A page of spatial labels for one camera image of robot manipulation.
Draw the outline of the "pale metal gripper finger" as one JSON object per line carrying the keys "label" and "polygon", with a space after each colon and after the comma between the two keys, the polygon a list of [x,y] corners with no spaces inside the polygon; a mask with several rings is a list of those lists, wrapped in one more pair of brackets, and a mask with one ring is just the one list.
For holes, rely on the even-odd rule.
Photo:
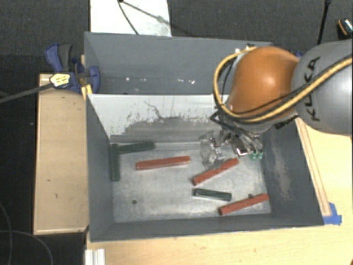
{"label": "pale metal gripper finger", "polygon": [[222,152],[219,147],[206,146],[201,148],[202,164],[205,167],[216,167],[222,161]]}
{"label": "pale metal gripper finger", "polygon": [[208,131],[202,134],[199,137],[199,141],[200,141],[201,147],[204,149],[206,148],[215,149],[220,146],[220,143],[215,131]]}

